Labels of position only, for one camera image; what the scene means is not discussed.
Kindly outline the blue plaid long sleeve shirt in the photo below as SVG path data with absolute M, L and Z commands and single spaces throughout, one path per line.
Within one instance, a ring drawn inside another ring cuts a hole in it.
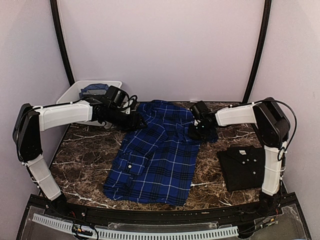
M 202 140 L 188 135 L 190 110 L 163 100 L 136 110 L 147 128 L 128 132 L 103 185 L 106 197 L 142 204 L 186 203 Z

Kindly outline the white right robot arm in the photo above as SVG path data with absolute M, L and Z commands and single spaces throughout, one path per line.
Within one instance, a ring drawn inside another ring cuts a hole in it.
M 207 140 L 216 128 L 239 124 L 255 125 L 255 134 L 265 152 L 261 191 L 264 195 L 274 196 L 281 189 L 286 154 L 295 135 L 290 133 L 291 123 L 281 106 L 286 107 L 287 104 L 268 97 L 211 111 L 203 101 L 198 101 L 189 109 L 194 123 L 189 125 L 188 135 L 192 139 Z

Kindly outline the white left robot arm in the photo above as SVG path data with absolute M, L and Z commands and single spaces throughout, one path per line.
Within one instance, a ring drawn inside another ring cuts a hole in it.
M 50 171 L 44 152 L 49 143 L 43 137 L 56 128 L 95 121 L 111 123 L 124 131 L 147 127 L 146 121 L 136 110 L 126 112 L 121 107 L 93 97 L 52 105 L 33 106 L 24 103 L 19 109 L 12 131 L 17 158 L 44 197 L 51 202 L 51 210 L 60 218 L 67 218 L 71 208 L 64 202 L 66 197 Z

